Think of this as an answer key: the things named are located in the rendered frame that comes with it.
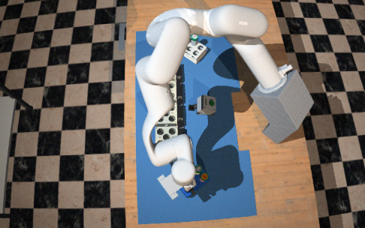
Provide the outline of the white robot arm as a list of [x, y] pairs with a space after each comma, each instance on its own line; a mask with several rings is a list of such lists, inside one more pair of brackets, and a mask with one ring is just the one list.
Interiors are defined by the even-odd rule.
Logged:
[[[157, 178], [172, 200], [179, 196], [176, 192], [183, 186], [193, 187], [191, 180], [195, 177], [196, 168], [192, 140], [184, 133], [153, 143], [152, 129], [175, 105], [169, 82], [179, 69], [191, 35], [225, 37], [261, 84], [258, 84], [258, 90], [269, 94], [286, 83], [286, 72], [292, 66], [285, 64], [279, 67], [275, 63], [260, 39], [267, 30], [268, 20], [261, 11], [236, 4], [225, 4], [210, 10], [175, 8], [161, 13], [150, 23], [146, 40], [155, 49], [152, 55], [139, 60], [135, 67], [148, 109], [142, 134], [154, 166], [174, 162], [172, 175]], [[177, 181], [173, 181], [172, 176]]]

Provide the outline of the white tube rack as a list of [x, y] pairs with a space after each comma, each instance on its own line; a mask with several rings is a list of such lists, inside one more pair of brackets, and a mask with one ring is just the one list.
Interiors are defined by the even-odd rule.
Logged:
[[[200, 46], [202, 46], [203, 48], [200, 47]], [[197, 64], [203, 58], [203, 56], [205, 54], [206, 54], [206, 47], [203, 44], [199, 43], [199, 42], [197, 43], [196, 46], [192, 46], [192, 39], [191, 39], [189, 41], [189, 45], [187, 46], [187, 50], [186, 50], [184, 56], [187, 59], [189, 59], [190, 61]]]

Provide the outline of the blue tube rack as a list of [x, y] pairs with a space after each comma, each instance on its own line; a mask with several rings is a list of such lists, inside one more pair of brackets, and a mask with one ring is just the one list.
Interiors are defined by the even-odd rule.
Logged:
[[[201, 173], [205, 173], [205, 171], [203, 170]], [[209, 180], [210, 180], [210, 177], [205, 181], [205, 182], [202, 182], [200, 180], [200, 176], [201, 176], [201, 173], [199, 175], [195, 174], [195, 181], [196, 181], [196, 185], [193, 187], [194, 190], [196, 191], [198, 188], [202, 187], [203, 185], [205, 185]], [[180, 188], [180, 190], [184, 193], [184, 195], [187, 197], [189, 197], [192, 193], [189, 192], [189, 191], [185, 191], [182, 187]]]

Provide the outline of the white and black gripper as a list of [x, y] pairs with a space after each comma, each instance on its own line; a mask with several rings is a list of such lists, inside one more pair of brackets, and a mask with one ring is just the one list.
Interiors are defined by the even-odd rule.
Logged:
[[[193, 185], [194, 185], [194, 186], [196, 185], [196, 181], [195, 181], [195, 179], [193, 180], [193, 182], [192, 182], [192, 183], [193, 183]], [[194, 187], [194, 186], [193, 186], [193, 187]], [[183, 188], [185, 191], [189, 191], [189, 192], [191, 192], [191, 193], [194, 195], [194, 194], [196, 194], [196, 193], [195, 193], [195, 191], [194, 191], [194, 188], [193, 188], [193, 187], [192, 187], [192, 188], [190, 188], [189, 186], [183, 186], [182, 188]]]

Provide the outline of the blue bench mat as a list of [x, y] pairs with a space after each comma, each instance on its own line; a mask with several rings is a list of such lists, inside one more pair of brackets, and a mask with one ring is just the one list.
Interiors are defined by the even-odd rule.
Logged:
[[[195, 166], [210, 180], [186, 198], [171, 199], [159, 180], [171, 165], [154, 166], [143, 144], [148, 110], [135, 73], [135, 132], [138, 224], [209, 221], [257, 215], [249, 150], [239, 151], [231, 92], [240, 92], [234, 47], [224, 37], [198, 35], [206, 54], [195, 64], [183, 56], [182, 98], [184, 133], [192, 140]], [[216, 98], [215, 115], [197, 115], [189, 105], [208, 95]]]

